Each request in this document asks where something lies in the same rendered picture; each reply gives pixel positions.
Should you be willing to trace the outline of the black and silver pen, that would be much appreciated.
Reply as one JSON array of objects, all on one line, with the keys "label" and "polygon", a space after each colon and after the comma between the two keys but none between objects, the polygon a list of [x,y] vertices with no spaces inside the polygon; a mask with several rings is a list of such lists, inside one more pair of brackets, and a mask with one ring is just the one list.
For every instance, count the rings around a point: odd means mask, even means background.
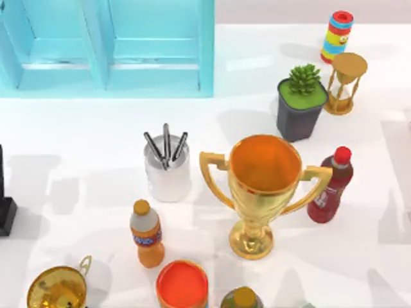
[{"label": "black and silver pen", "polygon": [[144,132],[143,133],[147,144],[149,145],[149,148],[151,149],[151,151],[153,152],[154,157],[162,164],[162,168],[164,170],[168,169],[168,164],[167,161],[165,159],[165,157],[163,157],[163,155],[161,154],[159,148],[157,147],[157,145],[154,143],[153,139],[151,138],[150,134],[148,132]]},{"label": "black and silver pen", "polygon": [[179,139],[177,147],[175,148],[175,151],[173,152],[173,156],[171,158],[172,162],[175,162],[180,157],[180,155],[183,151],[184,145],[186,143],[187,137],[188,137],[188,133],[183,132],[180,139]]},{"label": "black and silver pen", "polygon": [[163,124],[163,155],[165,161],[168,162],[171,155],[170,131],[168,123]]}]

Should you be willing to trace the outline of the white pen holder cup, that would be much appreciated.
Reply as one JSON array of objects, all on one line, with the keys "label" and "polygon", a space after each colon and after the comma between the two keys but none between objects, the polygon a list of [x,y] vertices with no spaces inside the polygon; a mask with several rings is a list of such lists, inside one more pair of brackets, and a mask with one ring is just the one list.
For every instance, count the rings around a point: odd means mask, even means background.
[{"label": "white pen holder cup", "polygon": [[177,202],[186,197],[191,189],[191,175],[189,168],[190,152],[185,142],[176,161],[172,161],[173,154],[178,148],[180,137],[170,135],[171,153],[169,168],[164,169],[161,160],[158,160],[152,147],[147,142],[144,147],[144,164],[148,179],[148,187],[152,196],[163,202]]}]

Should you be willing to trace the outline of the large gold trophy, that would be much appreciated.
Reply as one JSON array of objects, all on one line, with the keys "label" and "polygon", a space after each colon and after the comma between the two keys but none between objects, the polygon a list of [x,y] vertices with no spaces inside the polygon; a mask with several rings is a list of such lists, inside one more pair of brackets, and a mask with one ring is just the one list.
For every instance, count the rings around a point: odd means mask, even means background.
[{"label": "large gold trophy", "polygon": [[208,188],[241,218],[229,243],[236,255],[248,260],[261,259],[272,250],[270,222],[313,201],[333,175],[330,167],[303,167],[290,143],[268,134],[242,139],[229,158],[201,152],[199,161]]}]

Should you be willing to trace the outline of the orange bottle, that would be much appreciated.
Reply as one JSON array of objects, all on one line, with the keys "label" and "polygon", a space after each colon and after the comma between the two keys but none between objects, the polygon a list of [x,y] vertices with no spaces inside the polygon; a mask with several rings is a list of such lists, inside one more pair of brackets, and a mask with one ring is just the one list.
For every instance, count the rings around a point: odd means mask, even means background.
[{"label": "orange bottle", "polygon": [[161,221],[158,213],[143,199],[134,203],[130,230],[137,245],[140,263],[146,268],[157,267],[164,259]]}]

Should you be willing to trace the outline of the grey pot with green plant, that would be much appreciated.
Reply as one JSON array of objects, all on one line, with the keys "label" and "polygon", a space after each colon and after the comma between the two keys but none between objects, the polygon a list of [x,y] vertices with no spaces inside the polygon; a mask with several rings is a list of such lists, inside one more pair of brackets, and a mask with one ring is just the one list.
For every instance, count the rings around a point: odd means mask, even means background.
[{"label": "grey pot with green plant", "polygon": [[277,86],[277,129],[288,142],[311,137],[328,92],[313,64],[296,66]]}]

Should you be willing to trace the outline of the light blue rack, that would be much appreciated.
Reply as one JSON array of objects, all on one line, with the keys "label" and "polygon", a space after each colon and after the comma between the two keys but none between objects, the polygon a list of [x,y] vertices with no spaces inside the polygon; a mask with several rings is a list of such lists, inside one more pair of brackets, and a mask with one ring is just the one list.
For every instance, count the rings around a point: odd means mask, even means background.
[{"label": "light blue rack", "polygon": [[0,98],[213,95],[214,0],[0,0]]}]

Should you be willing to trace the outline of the red bottle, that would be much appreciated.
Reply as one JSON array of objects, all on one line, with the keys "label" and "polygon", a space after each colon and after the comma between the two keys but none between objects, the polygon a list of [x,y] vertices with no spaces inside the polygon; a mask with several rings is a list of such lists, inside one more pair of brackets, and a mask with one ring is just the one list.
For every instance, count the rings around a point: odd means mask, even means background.
[{"label": "red bottle", "polygon": [[351,150],[346,146],[338,147],[320,166],[330,167],[333,174],[326,188],[308,204],[307,213],[313,221],[327,223],[336,214],[342,193],[353,177]]}]

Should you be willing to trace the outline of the olive green bottle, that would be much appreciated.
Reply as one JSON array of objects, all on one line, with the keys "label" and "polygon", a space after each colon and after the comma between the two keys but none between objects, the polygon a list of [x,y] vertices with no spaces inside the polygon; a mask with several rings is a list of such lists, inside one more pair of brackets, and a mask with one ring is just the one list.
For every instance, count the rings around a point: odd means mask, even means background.
[{"label": "olive green bottle", "polygon": [[260,297],[249,287],[243,286],[228,292],[220,308],[264,308]]}]

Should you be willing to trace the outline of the golden hourglass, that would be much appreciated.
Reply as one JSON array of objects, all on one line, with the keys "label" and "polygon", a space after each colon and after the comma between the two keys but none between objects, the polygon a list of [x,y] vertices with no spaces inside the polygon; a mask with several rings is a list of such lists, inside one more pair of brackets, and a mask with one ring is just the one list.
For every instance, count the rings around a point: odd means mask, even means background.
[{"label": "golden hourglass", "polygon": [[[368,64],[365,58],[356,53],[340,53],[334,57],[331,65],[333,70],[328,81],[328,101],[324,109],[329,114],[341,116],[353,109],[353,98]],[[345,88],[351,83],[354,83],[351,93],[343,98]]]}]

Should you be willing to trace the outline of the stack of coloured rings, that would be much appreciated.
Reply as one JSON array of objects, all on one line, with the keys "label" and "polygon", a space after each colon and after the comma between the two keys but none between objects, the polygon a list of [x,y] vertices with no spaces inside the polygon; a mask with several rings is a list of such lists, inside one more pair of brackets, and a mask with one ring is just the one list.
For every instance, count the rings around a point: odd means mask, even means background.
[{"label": "stack of coloured rings", "polygon": [[320,52],[320,57],[325,63],[331,64],[336,55],[345,51],[353,23],[354,17],[347,11],[339,10],[331,15]]}]

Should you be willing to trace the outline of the small gold trophy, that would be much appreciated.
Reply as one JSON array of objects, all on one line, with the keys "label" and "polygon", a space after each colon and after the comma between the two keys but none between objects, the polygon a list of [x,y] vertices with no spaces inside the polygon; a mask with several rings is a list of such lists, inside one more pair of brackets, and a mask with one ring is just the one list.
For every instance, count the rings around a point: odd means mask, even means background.
[{"label": "small gold trophy", "polygon": [[85,256],[77,268],[55,266],[43,271],[32,283],[27,308],[88,308],[86,276],[92,257]]}]

